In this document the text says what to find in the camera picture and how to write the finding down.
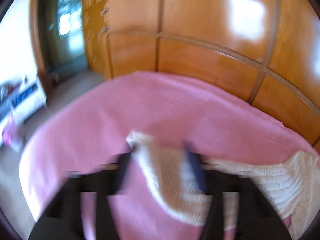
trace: wall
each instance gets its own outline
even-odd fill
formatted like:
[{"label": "wall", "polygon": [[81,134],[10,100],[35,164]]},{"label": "wall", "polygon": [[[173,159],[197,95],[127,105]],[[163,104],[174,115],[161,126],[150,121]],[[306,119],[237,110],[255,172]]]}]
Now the wall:
[{"label": "wall", "polygon": [[14,0],[0,23],[0,83],[26,74],[33,79],[37,66],[29,26],[30,0]]}]

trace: doorway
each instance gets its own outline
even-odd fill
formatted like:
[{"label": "doorway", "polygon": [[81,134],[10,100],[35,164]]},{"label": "doorway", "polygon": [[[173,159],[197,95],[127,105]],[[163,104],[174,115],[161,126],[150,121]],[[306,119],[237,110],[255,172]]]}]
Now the doorway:
[{"label": "doorway", "polygon": [[53,85],[87,69],[82,0],[38,0],[38,30]]}]

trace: white knit blanket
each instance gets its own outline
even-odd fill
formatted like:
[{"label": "white knit blanket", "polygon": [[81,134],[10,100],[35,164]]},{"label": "white knit blanket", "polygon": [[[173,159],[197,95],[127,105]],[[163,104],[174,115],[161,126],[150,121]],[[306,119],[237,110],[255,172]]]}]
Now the white knit blanket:
[{"label": "white knit blanket", "polygon": [[[190,164],[181,150],[160,147],[151,136],[131,132],[127,141],[138,147],[138,161],[154,199],[173,218],[204,225],[210,197],[199,190]],[[283,219],[291,215],[289,233],[298,239],[320,209],[318,156],[296,152],[285,163],[249,165],[219,159],[206,161],[206,169],[252,178]],[[224,193],[225,230],[236,227],[237,193]]]}]

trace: cabinet door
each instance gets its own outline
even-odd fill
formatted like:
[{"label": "cabinet door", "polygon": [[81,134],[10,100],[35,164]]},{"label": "cabinet door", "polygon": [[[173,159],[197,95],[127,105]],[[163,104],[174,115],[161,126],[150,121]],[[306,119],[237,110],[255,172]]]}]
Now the cabinet door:
[{"label": "cabinet door", "polygon": [[308,0],[281,0],[270,68],[320,107],[320,21]]},{"label": "cabinet door", "polygon": [[320,141],[315,145],[315,149],[320,153]]},{"label": "cabinet door", "polygon": [[82,0],[83,31],[89,68],[104,73],[108,64],[104,28],[108,26],[108,15],[101,14],[108,7],[108,0]]},{"label": "cabinet door", "polygon": [[158,30],[160,0],[109,0],[111,31]]},{"label": "cabinet door", "polygon": [[113,77],[156,70],[156,37],[110,34]]},{"label": "cabinet door", "polygon": [[164,0],[163,31],[212,42],[263,62],[275,0]]},{"label": "cabinet door", "polygon": [[161,39],[159,71],[207,81],[247,100],[258,70],[193,44]]},{"label": "cabinet door", "polygon": [[268,75],[252,105],[296,131],[311,144],[319,137],[320,116],[294,92]]}]

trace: pink blanket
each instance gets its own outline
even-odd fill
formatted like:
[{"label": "pink blanket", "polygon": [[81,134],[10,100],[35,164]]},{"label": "pink blanket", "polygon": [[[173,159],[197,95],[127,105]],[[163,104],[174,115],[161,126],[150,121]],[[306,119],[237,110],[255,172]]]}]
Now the pink blanket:
[{"label": "pink blanket", "polygon": [[[25,148],[20,181],[37,220],[68,171],[88,173],[124,152],[131,130],[159,143],[251,164],[286,161],[298,150],[315,152],[281,122],[241,99],[200,80],[136,72],[105,82],[44,124]],[[132,162],[126,195],[111,197],[121,239],[197,239],[201,228],[171,218],[153,200]],[[83,194],[83,221],[94,237],[94,194]],[[232,239],[228,232],[225,239]]]}]

